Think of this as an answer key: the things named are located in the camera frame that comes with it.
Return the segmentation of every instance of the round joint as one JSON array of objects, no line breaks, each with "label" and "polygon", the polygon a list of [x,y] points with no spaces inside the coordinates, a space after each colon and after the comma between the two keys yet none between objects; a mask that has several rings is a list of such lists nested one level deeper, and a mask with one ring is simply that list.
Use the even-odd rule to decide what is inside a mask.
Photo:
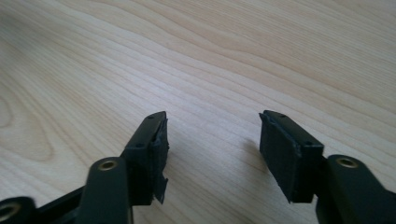
[{"label": "round joint", "polygon": [[6,203],[0,206],[0,222],[6,221],[15,216],[21,209],[18,203]]},{"label": "round joint", "polygon": [[108,171],[108,170],[113,169],[116,166],[117,166],[116,161],[104,161],[104,162],[100,163],[98,169],[101,171]]},{"label": "round joint", "polygon": [[346,168],[354,169],[354,168],[358,168],[358,166],[359,166],[355,161],[353,161],[347,157],[338,158],[337,162],[338,162],[338,164],[345,166]]}]

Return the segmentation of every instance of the light wood tabletop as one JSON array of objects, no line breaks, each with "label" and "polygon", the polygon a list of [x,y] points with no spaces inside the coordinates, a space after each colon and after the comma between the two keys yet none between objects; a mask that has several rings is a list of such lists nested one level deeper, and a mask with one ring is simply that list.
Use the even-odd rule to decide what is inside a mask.
[{"label": "light wood tabletop", "polygon": [[288,115],[396,191],[394,0],[0,1],[0,201],[41,206],[166,111],[164,204],[136,223],[317,223],[260,154]]}]

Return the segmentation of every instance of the wooden table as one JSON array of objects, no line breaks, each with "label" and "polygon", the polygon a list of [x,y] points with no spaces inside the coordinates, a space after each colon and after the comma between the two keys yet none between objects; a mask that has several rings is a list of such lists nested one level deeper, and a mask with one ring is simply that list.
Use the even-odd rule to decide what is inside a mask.
[{"label": "wooden table", "polygon": [[259,152],[264,109],[396,191],[394,0],[0,1],[0,199],[38,206],[167,112],[165,202],[136,223],[316,223]]}]

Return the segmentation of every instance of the wood grain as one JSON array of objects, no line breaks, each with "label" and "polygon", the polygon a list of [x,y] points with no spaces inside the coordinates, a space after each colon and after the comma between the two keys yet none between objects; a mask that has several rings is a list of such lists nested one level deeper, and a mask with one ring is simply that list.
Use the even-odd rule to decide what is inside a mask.
[{"label": "wood grain", "polygon": [[42,205],[167,111],[137,223],[315,223],[260,156],[264,109],[396,191],[394,0],[0,1],[0,199]]}]

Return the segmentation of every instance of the wooden surface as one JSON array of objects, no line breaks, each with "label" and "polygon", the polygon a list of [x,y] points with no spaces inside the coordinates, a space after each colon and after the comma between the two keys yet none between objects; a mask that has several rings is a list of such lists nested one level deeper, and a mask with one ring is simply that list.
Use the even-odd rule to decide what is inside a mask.
[{"label": "wooden surface", "polygon": [[0,1],[0,199],[42,205],[169,118],[165,202],[137,223],[316,223],[259,153],[264,109],[396,191],[394,0]]}]

